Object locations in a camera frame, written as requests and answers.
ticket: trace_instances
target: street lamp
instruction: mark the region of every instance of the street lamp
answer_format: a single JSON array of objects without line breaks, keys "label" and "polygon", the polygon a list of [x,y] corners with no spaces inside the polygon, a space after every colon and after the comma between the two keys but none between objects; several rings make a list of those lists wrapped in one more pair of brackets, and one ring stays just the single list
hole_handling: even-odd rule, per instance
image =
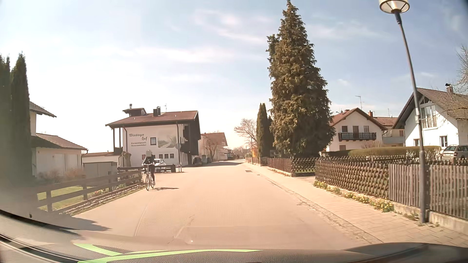
[{"label": "street lamp", "polygon": [[425,155],[424,155],[424,142],[423,142],[423,127],[421,124],[421,115],[419,109],[419,103],[417,99],[417,88],[416,80],[414,78],[413,64],[411,62],[410,50],[408,49],[408,43],[406,42],[405,31],[403,30],[402,18],[400,17],[401,13],[408,11],[410,4],[408,0],[379,0],[380,9],[388,14],[394,14],[396,22],[400,26],[403,36],[403,42],[406,48],[406,55],[408,57],[409,71],[411,73],[411,82],[413,84],[413,98],[414,98],[414,107],[416,111],[415,121],[417,122],[419,129],[419,205],[421,208],[420,220],[421,223],[426,223],[426,209],[427,209],[427,177],[425,169]]}]

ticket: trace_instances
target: sidewalk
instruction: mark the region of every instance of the sidewalk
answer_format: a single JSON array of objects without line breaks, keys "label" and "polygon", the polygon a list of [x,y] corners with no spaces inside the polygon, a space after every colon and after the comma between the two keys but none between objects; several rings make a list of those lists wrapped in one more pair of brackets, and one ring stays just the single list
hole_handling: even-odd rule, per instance
[{"label": "sidewalk", "polygon": [[418,222],[394,213],[373,209],[370,205],[336,196],[313,186],[313,180],[289,177],[273,172],[267,167],[249,163],[246,169],[264,176],[278,187],[304,200],[311,208],[322,213],[335,225],[351,232],[369,243],[426,242],[467,247],[468,236],[432,224]]}]

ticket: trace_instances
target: person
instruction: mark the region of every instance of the person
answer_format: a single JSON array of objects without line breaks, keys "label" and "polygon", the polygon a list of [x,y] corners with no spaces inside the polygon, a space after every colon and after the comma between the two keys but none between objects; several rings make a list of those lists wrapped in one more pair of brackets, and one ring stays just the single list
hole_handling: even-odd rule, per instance
[{"label": "person", "polygon": [[151,150],[146,151],[145,160],[141,165],[148,166],[148,172],[151,174],[151,184],[154,185],[154,168],[156,165],[156,160]]}]

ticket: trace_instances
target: silver car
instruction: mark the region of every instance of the silver car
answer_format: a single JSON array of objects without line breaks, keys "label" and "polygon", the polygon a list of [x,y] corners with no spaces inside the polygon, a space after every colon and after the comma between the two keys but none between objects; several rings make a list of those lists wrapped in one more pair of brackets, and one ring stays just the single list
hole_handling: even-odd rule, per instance
[{"label": "silver car", "polygon": [[444,149],[440,157],[442,160],[464,160],[468,158],[468,145],[450,145]]}]

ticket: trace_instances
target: road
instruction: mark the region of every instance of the road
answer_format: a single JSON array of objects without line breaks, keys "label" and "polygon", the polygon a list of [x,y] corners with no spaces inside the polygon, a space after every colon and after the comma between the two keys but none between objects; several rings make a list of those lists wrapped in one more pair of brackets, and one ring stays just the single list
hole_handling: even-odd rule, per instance
[{"label": "road", "polygon": [[108,228],[106,234],[177,238],[196,245],[363,245],[262,175],[248,171],[242,161],[184,168],[182,173],[157,174],[155,180],[154,190],[141,190],[75,217]]}]

